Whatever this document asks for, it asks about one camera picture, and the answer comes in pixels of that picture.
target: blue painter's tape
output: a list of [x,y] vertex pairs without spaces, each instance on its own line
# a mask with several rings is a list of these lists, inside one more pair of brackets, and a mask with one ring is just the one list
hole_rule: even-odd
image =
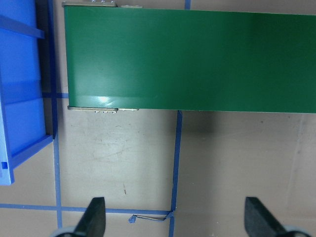
[[58,99],[68,99],[68,93],[57,93],[57,98]]
[[22,22],[13,20],[9,17],[0,15],[0,29],[4,29],[7,31],[13,31],[19,34],[23,34],[26,36],[32,36],[39,39],[44,38],[44,31],[41,31],[32,26],[28,26]]
[[173,237],[174,235],[174,225],[175,225],[175,218],[170,218],[170,224],[169,224],[169,237]]
[[54,167],[55,167],[55,191],[56,191],[56,210],[57,227],[63,227],[61,190],[60,190],[60,167],[59,167],[59,142],[58,142],[58,113],[57,113],[57,87],[56,87],[56,54],[54,40],[54,11],[53,0],[48,1],[48,32],[49,32],[49,65],[50,65],[50,87],[51,87],[51,109],[53,122],[54,138]]
[[[85,212],[85,207],[62,206],[62,211],[79,211]],[[138,209],[112,209],[106,208],[106,213],[117,214],[143,214],[143,215],[168,215],[170,211],[162,210],[138,210]]]
[[182,112],[178,111],[176,140],[175,140],[175,147],[174,147],[173,180],[172,180],[173,187],[172,187],[172,197],[171,197],[171,211],[176,210],[176,203],[177,203],[181,133],[182,133]]
[[160,217],[150,217],[150,216],[142,216],[142,215],[132,215],[129,219],[128,219],[128,222],[129,223],[135,223],[136,221],[136,218],[139,218],[139,219],[145,219],[145,220],[150,220],[150,221],[159,221],[159,222],[162,222],[162,221],[165,221],[171,217],[174,216],[174,212],[173,211],[170,211],[168,213],[168,215],[166,215],[165,217],[163,218],[160,218]]
[[191,9],[191,0],[185,0],[184,9],[185,10],[190,10]]
[[0,203],[0,208],[56,211],[56,207],[55,206],[6,204],[6,203]]

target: blue plastic bin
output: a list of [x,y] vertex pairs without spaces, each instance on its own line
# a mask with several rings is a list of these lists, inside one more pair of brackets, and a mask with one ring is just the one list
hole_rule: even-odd
[[46,135],[34,0],[0,0],[0,185],[52,141]]

